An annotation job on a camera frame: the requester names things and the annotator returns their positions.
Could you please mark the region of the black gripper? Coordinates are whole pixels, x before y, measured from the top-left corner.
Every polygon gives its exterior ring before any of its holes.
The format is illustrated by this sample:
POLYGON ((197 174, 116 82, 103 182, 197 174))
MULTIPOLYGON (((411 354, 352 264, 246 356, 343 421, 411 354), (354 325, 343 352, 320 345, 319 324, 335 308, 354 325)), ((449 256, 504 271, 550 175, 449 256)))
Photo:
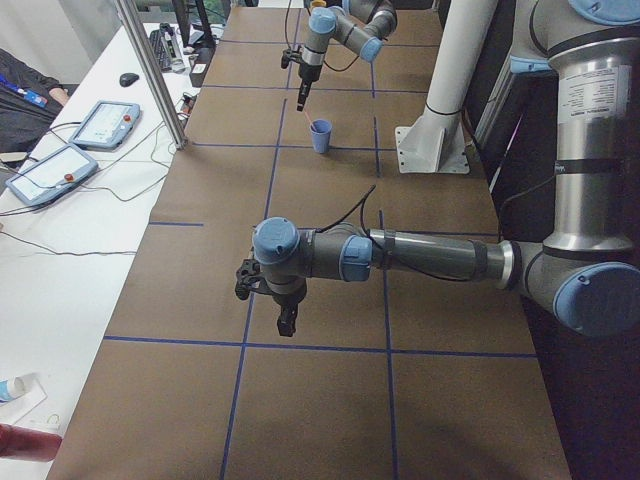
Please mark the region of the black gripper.
POLYGON ((296 110, 302 112, 305 107, 305 102, 307 101, 312 85, 315 82, 313 77, 302 77, 300 87, 298 90, 297 104, 296 110))
POLYGON ((298 289, 287 294, 274 293, 274 301, 281 307, 281 312, 277 319, 277 329, 280 336, 293 336, 296 332, 296 321, 299 311, 299 304, 307 294, 307 285, 302 284, 298 289))

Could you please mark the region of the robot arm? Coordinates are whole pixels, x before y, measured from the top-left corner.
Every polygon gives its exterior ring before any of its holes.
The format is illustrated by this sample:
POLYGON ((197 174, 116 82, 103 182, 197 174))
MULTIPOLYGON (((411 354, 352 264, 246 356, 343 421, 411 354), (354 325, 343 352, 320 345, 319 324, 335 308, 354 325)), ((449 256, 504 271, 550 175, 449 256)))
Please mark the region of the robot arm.
POLYGON ((309 33, 301 47, 283 51, 281 66, 299 65, 301 84, 296 109, 304 110, 314 82, 320 78, 331 40, 368 63, 373 63, 383 40, 397 27, 396 9, 391 1, 341 1, 339 4, 311 9, 309 33))
POLYGON ((486 187, 470 187, 461 116, 469 85, 499 8, 496 1, 454 1, 443 27, 423 113, 390 138, 398 172, 383 189, 380 224, 339 219, 299 228, 286 218, 257 224, 250 255, 236 273, 239 298, 268 296, 277 328, 290 337, 310 278, 363 282, 373 269, 398 270, 395 306, 433 325, 481 308, 471 286, 487 280, 516 291, 562 326, 609 337, 639 322, 639 271, 621 227, 622 140, 631 127, 639 61, 639 7, 631 1, 518 1, 513 74, 558 77, 557 154, 546 186, 552 232, 540 241, 445 237, 420 215, 456 226, 493 211, 486 187))

